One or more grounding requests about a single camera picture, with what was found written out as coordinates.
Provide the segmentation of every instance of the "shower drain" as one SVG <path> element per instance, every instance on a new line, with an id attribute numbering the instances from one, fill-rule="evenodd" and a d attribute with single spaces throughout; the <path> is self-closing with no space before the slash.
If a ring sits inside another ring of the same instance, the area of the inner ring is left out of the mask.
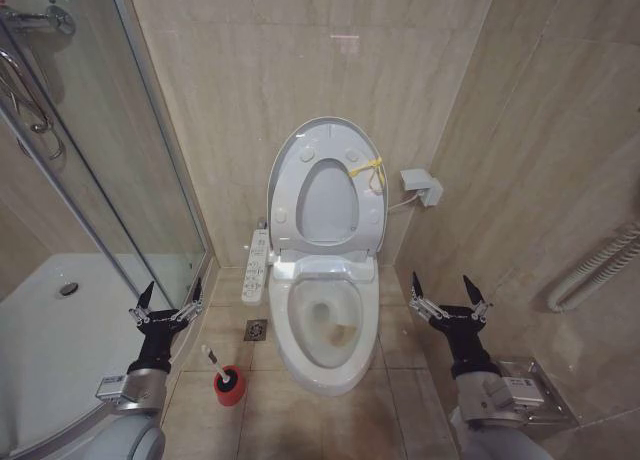
<path id="1" fill-rule="evenodd" d="M 74 293 L 76 293 L 78 291 L 78 288 L 79 285 L 76 282 L 70 282 L 60 287 L 60 290 L 58 290 L 58 292 L 63 297 L 68 297 L 69 295 L 73 295 Z"/>
<path id="2" fill-rule="evenodd" d="M 245 342 L 261 342 L 267 338 L 267 319 L 247 320 L 244 330 Z"/>

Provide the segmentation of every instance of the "toilet brush holder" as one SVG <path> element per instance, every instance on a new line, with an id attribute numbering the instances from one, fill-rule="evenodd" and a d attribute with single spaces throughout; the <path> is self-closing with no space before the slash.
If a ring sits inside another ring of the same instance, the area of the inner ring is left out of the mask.
<path id="1" fill-rule="evenodd" d="M 225 382 L 222 375 L 216 374 L 213 380 L 213 389 L 218 396 L 220 405 L 230 407 L 238 403 L 247 388 L 246 380 L 235 365 L 226 365 L 223 370 L 228 378 Z"/>
<path id="2" fill-rule="evenodd" d="M 220 367 L 213 351 L 206 345 L 202 345 L 202 353 L 209 357 L 209 360 L 218 371 L 213 379 L 213 389 L 220 405 L 231 407 L 238 403 L 247 389 L 247 382 L 240 369 L 235 365 Z"/>

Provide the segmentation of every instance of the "beige floor tile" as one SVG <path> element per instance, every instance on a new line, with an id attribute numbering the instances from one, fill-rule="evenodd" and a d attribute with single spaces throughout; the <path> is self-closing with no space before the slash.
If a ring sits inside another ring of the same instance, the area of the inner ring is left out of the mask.
<path id="1" fill-rule="evenodd" d="M 382 347 L 380 346 L 380 337 L 376 337 L 376 344 L 373 347 L 373 358 L 371 359 L 370 369 L 377 370 L 380 368 L 386 368 L 384 364 L 384 355 L 382 353 Z"/>
<path id="2" fill-rule="evenodd" d="M 220 363 L 249 369 L 254 343 L 244 341 L 244 330 L 249 319 L 265 318 L 264 307 L 211 307 L 207 309 L 202 331 L 183 367 L 184 371 L 213 371 L 209 359 L 200 351 L 206 343 Z"/>
<path id="3" fill-rule="evenodd" d="M 288 372 L 251 372 L 238 459 L 320 459 L 323 400 Z"/>
<path id="4" fill-rule="evenodd" d="M 271 330 L 271 323 L 267 329 L 267 339 L 264 342 L 256 342 L 253 350 L 251 370 L 286 370 L 278 351 L 278 342 L 275 333 Z"/>
<path id="5" fill-rule="evenodd" d="M 380 307 L 380 343 L 387 368 L 425 368 L 427 362 L 409 308 Z"/>
<path id="6" fill-rule="evenodd" d="M 428 370 L 389 370 L 408 460 L 457 460 L 431 374 Z"/>
<path id="7" fill-rule="evenodd" d="M 405 458 L 385 370 L 369 370 L 349 393 L 323 398 L 322 458 Z"/>
<path id="8" fill-rule="evenodd" d="M 243 281 L 244 268 L 221 268 L 213 287 L 210 306 L 240 305 L 242 303 Z"/>
<path id="9" fill-rule="evenodd" d="M 393 266 L 380 267 L 380 305 L 406 305 L 398 276 Z"/>
<path id="10" fill-rule="evenodd" d="M 165 460 L 236 458 L 245 399 L 233 407 L 218 403 L 208 372 L 182 372 L 162 429 Z"/>

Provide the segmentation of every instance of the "toilet brush handle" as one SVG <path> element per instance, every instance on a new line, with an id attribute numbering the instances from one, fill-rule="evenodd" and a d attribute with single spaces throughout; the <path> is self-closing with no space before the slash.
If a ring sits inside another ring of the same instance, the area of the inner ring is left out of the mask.
<path id="1" fill-rule="evenodd" d="M 218 363 L 218 358 L 213 353 L 213 350 L 211 350 L 206 345 L 202 346 L 202 350 L 203 350 L 203 352 L 205 352 L 207 354 L 207 356 L 209 357 L 209 360 L 211 360 L 211 363 L 213 364 L 214 368 L 220 374 L 220 377 L 222 378 L 222 381 L 224 383 L 227 383 L 230 380 L 230 377 L 229 377 L 229 375 L 227 375 L 227 373 L 224 371 L 224 369 Z"/>

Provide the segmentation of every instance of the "white toilet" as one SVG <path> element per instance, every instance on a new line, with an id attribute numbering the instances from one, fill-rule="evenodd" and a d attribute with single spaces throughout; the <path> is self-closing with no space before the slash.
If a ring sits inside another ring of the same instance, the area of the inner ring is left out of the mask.
<path id="1" fill-rule="evenodd" d="M 356 125 L 318 118 L 284 144 L 269 179 L 272 332 L 293 377 L 341 395 L 363 377 L 378 331 L 376 253 L 387 183 Z"/>

